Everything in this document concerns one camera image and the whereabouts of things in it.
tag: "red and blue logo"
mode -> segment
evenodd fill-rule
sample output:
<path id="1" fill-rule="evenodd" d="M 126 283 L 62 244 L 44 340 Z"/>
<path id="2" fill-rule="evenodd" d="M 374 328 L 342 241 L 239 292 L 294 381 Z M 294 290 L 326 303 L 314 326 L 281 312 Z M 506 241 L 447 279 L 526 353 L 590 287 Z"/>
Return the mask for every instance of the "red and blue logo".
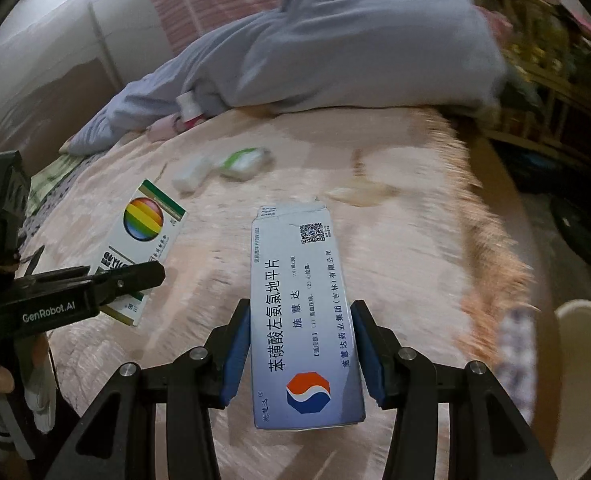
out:
<path id="1" fill-rule="evenodd" d="M 303 372 L 286 385 L 286 400 L 300 413 L 319 413 L 331 400 L 331 386 L 319 373 Z"/>

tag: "person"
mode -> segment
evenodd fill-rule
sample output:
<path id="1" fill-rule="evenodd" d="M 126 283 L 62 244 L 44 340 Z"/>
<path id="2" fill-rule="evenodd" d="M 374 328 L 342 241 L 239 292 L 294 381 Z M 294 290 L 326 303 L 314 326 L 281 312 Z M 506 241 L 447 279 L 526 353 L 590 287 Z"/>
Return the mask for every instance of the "person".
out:
<path id="1" fill-rule="evenodd" d="M 25 378 L 24 398 L 34 414 L 35 426 L 42 433 L 49 433 L 55 424 L 56 386 L 49 358 L 49 343 L 46 334 L 35 337 L 31 348 L 31 376 Z M 16 382 L 9 370 L 0 365 L 0 394 L 10 394 Z M 0 433 L 7 433 L 0 415 Z M 8 461 L 11 454 L 0 445 L 0 465 Z"/>
<path id="2" fill-rule="evenodd" d="M 210 118 L 267 105 L 490 105 L 507 68 L 489 21 L 471 0 L 281 0 L 223 25 L 155 72 L 129 83 L 68 143 L 71 155 L 113 146 L 179 112 L 193 91 Z"/>

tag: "wall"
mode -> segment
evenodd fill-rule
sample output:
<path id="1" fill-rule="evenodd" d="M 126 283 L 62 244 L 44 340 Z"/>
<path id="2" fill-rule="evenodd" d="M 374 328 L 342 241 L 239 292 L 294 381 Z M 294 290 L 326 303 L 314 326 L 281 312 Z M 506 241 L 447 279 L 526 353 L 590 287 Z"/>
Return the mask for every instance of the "wall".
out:
<path id="1" fill-rule="evenodd" d="M 21 0 L 0 27 L 0 123 L 77 65 L 99 59 L 115 93 L 171 57 L 149 0 Z"/>

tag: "rainbow ball logo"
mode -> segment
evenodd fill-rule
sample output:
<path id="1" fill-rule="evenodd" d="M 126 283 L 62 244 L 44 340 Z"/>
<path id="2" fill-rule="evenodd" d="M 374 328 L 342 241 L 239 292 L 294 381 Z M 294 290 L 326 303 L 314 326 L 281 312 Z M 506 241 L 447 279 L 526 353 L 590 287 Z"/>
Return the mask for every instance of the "rainbow ball logo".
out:
<path id="1" fill-rule="evenodd" d="M 329 382 L 317 372 L 297 374 L 286 385 L 286 401 L 300 413 L 319 413 L 330 400 Z"/>
<path id="2" fill-rule="evenodd" d="M 162 209 L 150 198 L 131 200 L 124 212 L 124 228 L 136 240 L 149 242 L 162 230 L 164 216 Z"/>

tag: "rainbow logo medicine box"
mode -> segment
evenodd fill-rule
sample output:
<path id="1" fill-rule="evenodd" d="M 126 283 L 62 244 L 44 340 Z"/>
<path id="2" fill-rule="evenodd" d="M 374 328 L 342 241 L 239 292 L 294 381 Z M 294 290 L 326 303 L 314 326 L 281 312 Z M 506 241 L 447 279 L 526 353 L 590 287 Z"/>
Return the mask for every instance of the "rainbow logo medicine box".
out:
<path id="1" fill-rule="evenodd" d="M 154 260 L 164 263 L 185 217 L 181 206 L 145 180 L 120 211 L 91 269 L 104 272 Z M 102 311 L 137 326 L 147 300 L 145 292 L 136 292 L 102 307 Z"/>
<path id="2" fill-rule="evenodd" d="M 322 202 L 264 206 L 253 222 L 251 366 L 257 428 L 365 420 L 338 244 Z"/>

